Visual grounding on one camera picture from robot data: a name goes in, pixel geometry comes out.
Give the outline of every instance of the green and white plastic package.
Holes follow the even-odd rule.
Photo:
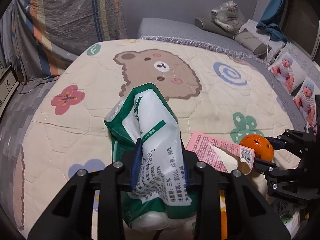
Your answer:
[[[122,216],[139,231],[181,226],[196,214],[196,195],[186,191],[180,129],[157,87],[136,87],[104,120],[111,133],[113,161],[142,140],[137,186],[121,193]]]

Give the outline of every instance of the teal fabric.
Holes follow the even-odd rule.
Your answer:
[[[284,36],[278,25],[281,20],[284,1],[285,0],[270,0],[270,3],[257,24],[257,29],[267,32],[272,41],[288,42],[287,37]]]

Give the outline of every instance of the silver screw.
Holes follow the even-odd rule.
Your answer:
[[[240,176],[241,176],[241,171],[239,171],[239,170],[234,170],[234,171],[232,172],[232,174],[233,174],[233,176],[235,176],[235,177],[240,177]]]
[[[198,168],[201,168],[201,169],[205,167],[205,163],[204,162],[197,162],[196,165],[197,165]]]
[[[84,169],[81,169],[81,170],[77,171],[77,175],[80,176],[80,177],[83,177],[86,174],[87,174],[87,171],[84,170]]]
[[[122,162],[114,162],[114,163],[113,163],[113,166],[114,166],[115,168],[117,168],[117,169],[121,168],[122,165],[123,165]]]

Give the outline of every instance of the gray wood floor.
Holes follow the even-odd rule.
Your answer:
[[[27,94],[16,91],[0,120],[0,203],[14,224],[13,175],[17,158],[31,119],[54,83],[40,84]]]

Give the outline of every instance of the barcode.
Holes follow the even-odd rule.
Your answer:
[[[247,161],[247,163],[250,165],[251,164],[251,151],[240,147],[240,151],[241,151],[241,158],[245,159]]]

